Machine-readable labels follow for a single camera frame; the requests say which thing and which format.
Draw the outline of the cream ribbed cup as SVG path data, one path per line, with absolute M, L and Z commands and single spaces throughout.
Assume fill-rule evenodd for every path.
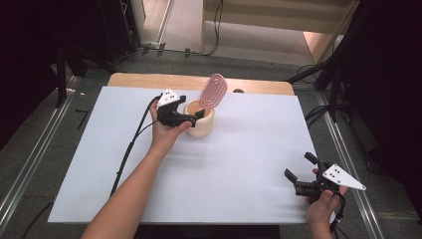
M 201 110 L 200 108 L 200 104 L 198 100 L 194 100 L 189 102 L 183 112 L 186 115 L 195 115 L 197 112 L 199 112 Z M 205 115 L 202 119 L 199 119 L 196 122 L 196 126 L 195 127 L 191 127 L 187 132 L 195 137 L 203 137 L 205 135 L 207 135 L 213 128 L 214 125 L 214 117 L 215 117 L 215 112 L 213 109 L 206 109 L 205 110 Z

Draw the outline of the pink hairbrush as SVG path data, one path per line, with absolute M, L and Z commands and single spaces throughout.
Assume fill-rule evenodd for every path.
M 199 104 L 202 109 L 215 109 L 223 100 L 228 90 L 226 79 L 220 74 L 210 76 L 203 89 Z

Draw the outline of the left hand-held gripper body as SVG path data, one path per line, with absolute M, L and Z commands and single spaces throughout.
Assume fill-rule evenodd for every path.
M 170 89 L 166 89 L 157 102 L 157 119 L 163 124 L 171 127 L 181 125 L 190 121 L 195 127 L 196 116 L 180 114 L 177 110 L 180 105 L 180 97 Z

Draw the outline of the person's left hand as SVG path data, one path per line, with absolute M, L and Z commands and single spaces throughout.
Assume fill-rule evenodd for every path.
M 191 128 L 191 122 L 185 121 L 177 127 L 163 125 L 157 119 L 157 101 L 152 103 L 149 111 L 153 126 L 152 140 L 147 154 L 156 158 L 163 158 L 174 146 L 178 137 Z

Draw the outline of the black cabinet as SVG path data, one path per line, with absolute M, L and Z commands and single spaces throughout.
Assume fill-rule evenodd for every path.
M 131 0 L 99 0 L 111 58 L 133 53 L 139 47 Z

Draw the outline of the person's right hand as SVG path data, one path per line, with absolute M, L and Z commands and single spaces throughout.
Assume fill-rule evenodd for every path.
M 340 203 L 340 197 L 332 191 L 324 190 L 319 199 L 312 203 L 306 214 L 307 222 L 310 226 L 327 225 L 334 209 Z

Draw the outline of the metal floor rail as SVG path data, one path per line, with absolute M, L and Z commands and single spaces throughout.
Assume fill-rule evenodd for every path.
M 32 148 L 29 156 L 23 164 L 19 174 L 14 180 L 11 188 L 8 190 L 5 197 L 0 203 L 0 235 L 6 229 L 16 207 L 18 206 L 26 188 L 28 187 L 35 171 L 38 168 L 45 151 L 47 150 L 50 142 L 52 141 L 60 123 L 62 122 L 69 105 L 71 104 L 76 89 L 82 77 L 72 76 L 65 87 L 64 102 L 60 107 L 54 109 L 50 116 L 45 128 L 43 129 L 40 137 L 38 138 L 35 146 Z
M 324 113 L 322 118 L 334 145 L 339 165 L 356 179 L 360 179 L 361 176 L 357 172 L 353 156 L 345 143 L 338 123 L 333 121 L 329 113 Z M 350 188 L 345 199 L 344 217 L 336 226 L 336 231 L 341 238 L 386 239 L 367 191 Z

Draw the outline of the black metal stand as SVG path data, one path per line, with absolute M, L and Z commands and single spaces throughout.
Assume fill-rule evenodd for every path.
M 342 109 L 342 106 L 337 103 L 337 97 L 340 94 L 342 80 L 341 69 L 338 65 L 339 56 L 340 53 L 333 53 L 325 61 L 316 65 L 311 65 L 309 69 L 301 73 L 297 73 L 295 76 L 287 79 L 287 83 L 294 84 L 319 72 L 319 75 L 314 82 L 314 88 L 319 92 L 325 90 L 327 87 L 330 87 L 328 103 L 314 108 L 305 116 L 307 126 L 314 124 L 325 113 L 328 113 L 333 122 L 337 122 L 336 112 Z
M 57 49 L 58 99 L 56 102 L 56 108 L 61 107 L 67 97 L 66 65 L 70 67 L 76 76 L 83 77 L 87 72 L 83 58 L 88 58 L 110 74 L 114 74 L 116 72 L 116 68 L 111 63 L 102 60 L 100 57 L 84 49 L 78 44 L 68 42 L 62 43 Z

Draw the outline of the white board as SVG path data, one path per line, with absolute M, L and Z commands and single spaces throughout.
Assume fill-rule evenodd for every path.
M 146 153 L 145 115 L 158 89 L 104 87 L 49 216 L 52 223 L 88 223 Z M 162 162 L 144 224 L 302 223 L 308 206 L 285 178 L 314 178 L 314 151 L 295 96 L 229 93 L 203 137 L 183 134 Z

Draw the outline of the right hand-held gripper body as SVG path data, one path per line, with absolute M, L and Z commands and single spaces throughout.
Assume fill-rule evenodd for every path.
M 298 181 L 294 177 L 296 195 L 306 196 L 312 201 L 317 201 L 321 193 L 330 190 L 339 193 L 341 186 L 365 190 L 366 186 L 342 169 L 339 165 L 329 162 L 318 162 L 316 179 L 312 182 Z

